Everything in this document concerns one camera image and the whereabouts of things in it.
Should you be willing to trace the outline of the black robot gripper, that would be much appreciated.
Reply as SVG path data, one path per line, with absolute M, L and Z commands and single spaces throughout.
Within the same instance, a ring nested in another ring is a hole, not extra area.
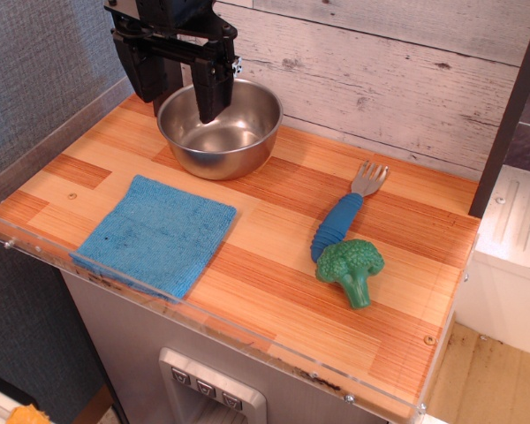
M 113 42 L 136 95 L 152 102 L 167 88 L 163 58 L 191 64 L 200 121 L 210 123 L 231 105 L 237 29 L 212 1 L 106 1 Z

